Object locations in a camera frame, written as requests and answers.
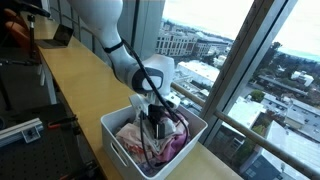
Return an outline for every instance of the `white plastic bin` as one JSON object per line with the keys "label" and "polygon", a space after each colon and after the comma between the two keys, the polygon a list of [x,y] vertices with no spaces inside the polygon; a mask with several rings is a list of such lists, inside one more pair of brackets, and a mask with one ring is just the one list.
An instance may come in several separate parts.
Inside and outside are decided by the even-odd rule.
{"label": "white plastic bin", "polygon": [[140,170],[113,135],[119,127],[125,125],[126,120],[135,118],[134,109],[128,106],[101,117],[103,147],[124,179],[164,179],[192,150],[206,129],[207,123],[182,106],[178,110],[187,117],[191,140],[170,163],[152,177],[145,175]]}

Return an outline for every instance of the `wooden desk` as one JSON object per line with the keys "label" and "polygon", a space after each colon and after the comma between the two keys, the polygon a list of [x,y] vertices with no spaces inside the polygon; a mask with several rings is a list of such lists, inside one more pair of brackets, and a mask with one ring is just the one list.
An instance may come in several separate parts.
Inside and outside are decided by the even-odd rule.
{"label": "wooden desk", "polygon": [[[35,38],[52,38],[57,24],[37,16]],[[134,94],[113,75],[111,68],[72,38],[68,48],[42,49],[43,61],[57,81],[104,175],[122,179],[102,147],[100,117],[130,105]],[[200,143],[167,179],[241,179]]]}

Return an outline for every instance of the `black cable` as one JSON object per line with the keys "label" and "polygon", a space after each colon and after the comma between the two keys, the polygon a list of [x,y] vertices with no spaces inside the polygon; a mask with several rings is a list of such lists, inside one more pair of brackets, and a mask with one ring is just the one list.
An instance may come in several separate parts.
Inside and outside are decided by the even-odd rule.
{"label": "black cable", "polygon": [[16,22],[13,20],[10,29],[8,30],[6,36],[3,38],[3,40],[2,40],[1,43],[0,43],[0,47],[2,47],[3,44],[4,44],[4,42],[7,40],[8,36],[9,36],[9,32],[11,31],[14,23],[16,23]]}
{"label": "black cable", "polygon": [[[163,97],[160,95],[158,89],[157,89],[157,88],[155,87],[155,85],[153,84],[150,76],[148,75],[148,72],[146,71],[146,69],[144,68],[144,65],[142,64],[141,59],[139,58],[139,56],[137,55],[137,53],[134,51],[134,49],[128,44],[128,42],[127,42],[126,40],[122,39],[122,41],[123,41],[124,45],[129,49],[129,51],[130,51],[130,52],[133,54],[133,56],[135,57],[137,63],[139,64],[139,67],[140,67],[142,73],[144,74],[144,77],[147,79],[149,85],[151,86],[153,92],[156,94],[156,96],[157,96],[157,98],[159,99],[159,101],[160,101],[160,102],[162,103],[162,105],[166,108],[166,110],[169,112],[169,114],[172,116],[172,118],[175,118],[175,117],[176,117],[176,118],[183,124],[183,126],[184,126],[184,128],[185,128],[185,131],[186,131],[186,138],[185,138],[185,140],[184,140],[184,142],[183,142],[183,145],[182,145],[182,147],[181,147],[181,149],[180,149],[180,151],[181,151],[181,150],[184,148],[184,146],[187,144],[187,141],[188,141],[188,136],[189,136],[189,132],[188,132],[188,131],[189,131],[189,130],[188,130],[187,125],[186,125],[186,124],[184,123],[184,121],[170,108],[170,106],[167,104],[167,102],[166,102],[166,101],[163,99]],[[152,166],[152,165],[150,164],[150,162],[149,162],[149,160],[148,160],[147,153],[146,153],[146,150],[145,150],[145,148],[144,148],[143,128],[142,128],[141,122],[140,122],[140,127],[141,127],[140,131],[141,131],[141,134],[142,134],[142,135],[141,135],[142,149],[143,149],[143,151],[144,151],[144,155],[145,155],[146,161],[147,161],[148,165],[149,165],[151,168],[153,168],[153,169],[162,168],[164,165],[163,165],[162,167],[154,167],[154,166]]]}
{"label": "black cable", "polygon": [[5,65],[24,65],[24,66],[35,66],[39,65],[39,63],[32,61],[32,60],[27,60],[27,61],[14,61],[14,60],[9,60],[9,59],[3,59],[0,58],[0,64],[5,64]]}
{"label": "black cable", "polygon": [[132,27],[132,36],[131,36],[131,46],[134,46],[134,41],[136,40],[137,34],[137,24],[138,24],[138,15],[139,15],[139,8],[140,8],[140,0],[135,1],[134,7],[134,15],[133,15],[133,27]]}

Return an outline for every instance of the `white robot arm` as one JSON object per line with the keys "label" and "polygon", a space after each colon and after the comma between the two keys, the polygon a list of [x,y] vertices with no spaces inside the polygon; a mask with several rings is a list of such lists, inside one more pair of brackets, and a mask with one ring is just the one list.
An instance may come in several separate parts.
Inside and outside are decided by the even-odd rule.
{"label": "white robot arm", "polygon": [[[116,78],[139,94],[152,94],[152,88],[143,75],[137,61],[123,45],[117,23],[122,12],[122,0],[68,0],[72,8],[98,38],[112,63]],[[155,54],[143,61],[146,71],[162,97],[173,108],[180,99],[170,94],[174,76],[174,60]]]}

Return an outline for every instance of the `window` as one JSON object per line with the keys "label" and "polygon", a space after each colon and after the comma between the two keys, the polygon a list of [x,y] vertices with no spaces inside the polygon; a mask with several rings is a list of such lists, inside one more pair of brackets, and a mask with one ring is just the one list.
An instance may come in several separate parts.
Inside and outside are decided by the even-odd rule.
{"label": "window", "polygon": [[[215,1],[214,3],[218,7],[230,7],[227,5],[228,1]],[[211,125],[210,129],[212,131],[207,130],[204,133],[203,137],[201,137],[200,141],[204,142],[204,145],[206,145],[209,150],[211,150],[216,156],[221,158],[221,160],[223,160],[227,165],[230,166],[233,166],[235,164],[234,161],[226,160],[228,158],[225,157],[230,156],[230,154],[226,153],[226,151],[220,151],[220,147],[214,148],[217,147],[218,142],[221,142],[222,133],[220,132],[223,131],[224,137],[228,137],[228,139],[237,138],[239,141],[244,140],[244,143],[241,144],[241,146],[247,145],[249,139],[246,138],[246,136],[239,132],[237,129],[234,129],[230,125],[222,122],[219,119],[219,117],[221,116],[218,116],[217,112],[220,111],[224,115],[229,115],[235,121],[245,126],[247,129],[254,131],[260,136],[266,138],[268,137],[269,128],[274,128],[275,126],[277,126],[284,129],[285,124],[283,122],[287,117],[289,111],[294,111],[294,113],[301,113],[299,111],[300,109],[302,109],[302,107],[299,106],[310,105],[308,102],[303,102],[303,100],[312,99],[307,97],[308,92],[306,91],[310,89],[307,88],[308,84],[306,84],[306,81],[292,80],[292,78],[288,76],[288,72],[289,74],[293,74],[295,71],[299,71],[300,74],[307,74],[305,73],[307,72],[306,69],[312,70],[311,67],[320,67],[320,65],[317,65],[317,63],[306,60],[305,57],[301,58],[298,55],[292,56],[292,54],[286,51],[288,47],[295,46],[293,48],[295,50],[303,50],[304,52],[308,52],[308,49],[306,49],[305,47],[301,47],[301,49],[299,48],[300,46],[302,46],[301,44],[308,44],[308,47],[310,48],[309,52],[311,49],[313,49],[314,53],[318,53],[317,51],[315,51],[315,48],[318,47],[317,42],[314,42],[316,38],[304,38],[303,36],[297,36],[298,34],[305,34],[305,32],[303,31],[306,29],[301,28],[305,25],[309,27],[306,31],[312,31],[313,29],[313,32],[310,32],[309,34],[312,34],[314,37],[318,37],[316,28],[312,28],[313,26],[308,24],[308,22],[311,21],[301,20],[301,18],[304,19],[301,14],[304,14],[306,15],[306,17],[308,17],[305,19],[312,19],[311,15],[313,15],[313,17],[318,17],[319,14],[317,14],[315,8],[316,1],[299,1],[289,17],[288,12],[290,12],[292,10],[292,7],[295,6],[295,1],[292,0],[288,2],[263,1],[263,3],[262,1],[239,1],[236,3],[240,3],[241,5],[233,4],[236,9],[230,10],[229,12],[241,12],[243,16],[234,16],[235,13],[230,13],[230,15],[228,14],[228,16],[230,16],[230,21],[227,21],[226,19],[228,18],[225,17],[226,14],[221,13],[220,15],[213,15],[214,17],[207,16],[201,19],[203,21],[205,19],[210,19],[211,22],[214,22],[211,24],[214,24],[214,26],[216,27],[216,30],[214,31],[215,33],[219,31],[219,28],[221,28],[219,25],[217,25],[220,22],[219,18],[220,20],[224,21],[224,24],[226,26],[231,24],[235,26],[237,24],[236,21],[238,20],[240,22],[238,28],[228,29],[237,29],[233,36],[231,35],[232,33],[230,31],[226,30],[224,31],[224,34],[220,34],[220,37],[217,37],[215,36],[217,34],[210,33],[209,26],[203,28],[205,30],[201,30],[201,28],[199,28],[201,26],[205,26],[206,23],[196,24],[195,27],[197,28],[194,29],[198,32],[195,32],[196,35],[194,36],[194,41],[189,40],[189,44],[192,43],[190,45],[191,48],[188,49],[188,51],[191,51],[191,53],[188,54],[189,57],[179,57],[179,55],[177,55],[178,57],[174,57],[177,62],[177,68],[179,68],[178,70],[181,72],[184,71],[184,68],[188,68],[187,64],[190,63],[190,60],[198,60],[197,63],[202,65],[200,67],[203,67],[203,65],[209,65],[208,69],[213,69],[209,73],[210,78],[205,78],[208,77],[208,74],[202,74],[203,72],[205,72],[205,70],[196,69],[195,64],[192,64],[191,66],[194,69],[188,69],[186,71],[194,73],[191,75],[191,77],[197,76],[197,78],[192,79],[190,84],[196,86],[199,91],[207,90],[208,92],[210,92],[208,96],[200,96],[197,94],[194,97],[191,97],[191,99],[193,99],[200,105],[200,107],[202,107],[202,110],[199,110],[198,112],[199,116],[201,116]],[[190,3],[190,6],[193,9],[193,16],[194,13],[196,13],[194,12],[194,7],[199,4],[200,3],[197,2]],[[250,19],[250,17],[248,17],[247,19],[245,19],[251,5],[251,15],[257,15],[260,13],[259,17],[263,18],[259,20],[259,18]],[[174,3],[172,4],[170,3],[170,0],[166,1],[163,13],[164,16],[166,16],[166,20],[164,23],[170,24],[170,18],[180,18],[182,17],[181,14],[188,14],[181,13],[179,7],[183,7],[181,8],[183,10],[188,10],[189,8],[188,6],[186,7],[179,4],[178,0],[174,1]],[[204,7],[203,3],[201,3],[201,8],[199,9],[205,11],[206,8],[207,7]],[[261,15],[262,12],[256,11],[259,8],[268,9],[270,13],[272,11],[275,11],[273,12],[273,14],[279,13],[280,15],[279,17],[270,16],[267,15],[267,13],[269,13],[267,11],[265,11],[265,15]],[[185,21],[188,21],[186,22],[186,24],[191,24],[193,18],[196,17],[198,16],[185,18],[187,19]],[[263,28],[262,26],[254,28],[253,26],[250,26],[251,23],[263,23]],[[238,30],[240,29],[240,26],[242,24],[242,31],[237,35]],[[223,41],[210,42],[213,39],[217,40],[221,37],[224,37]],[[208,48],[209,44],[210,46],[216,47],[215,49],[217,50],[210,51],[211,48]],[[296,66],[294,66],[295,69],[292,68],[292,65],[289,66],[289,64],[293,61],[296,63]],[[273,109],[265,109],[261,102],[266,96],[274,99],[274,101],[278,101],[279,103],[276,103],[278,105]],[[290,132],[289,135],[286,135],[286,137],[291,136],[292,134],[294,134],[294,132]],[[233,146],[232,142],[225,143],[224,146],[225,148],[235,147]],[[254,146],[247,154],[247,157],[250,157],[253,151]],[[254,166],[260,167],[262,162],[259,163],[254,164]],[[253,177],[256,175],[256,173],[258,173],[251,172],[252,169],[249,169],[248,171],[248,175],[250,177]]]}
{"label": "window", "polygon": [[261,162],[256,160],[253,164],[256,168],[259,168],[261,166]]}
{"label": "window", "polygon": [[254,172],[252,169],[248,169],[248,170],[246,171],[246,174],[247,174],[249,177],[253,178],[253,177],[256,175],[256,172]]}
{"label": "window", "polygon": [[281,174],[279,174],[276,178],[275,178],[275,180],[282,180],[283,179],[283,177],[281,176]]}
{"label": "window", "polygon": [[233,140],[225,148],[224,155],[227,158],[231,159],[234,156],[234,154],[238,151],[238,149],[241,147],[242,144],[243,142],[240,142],[238,139],[233,138]]}

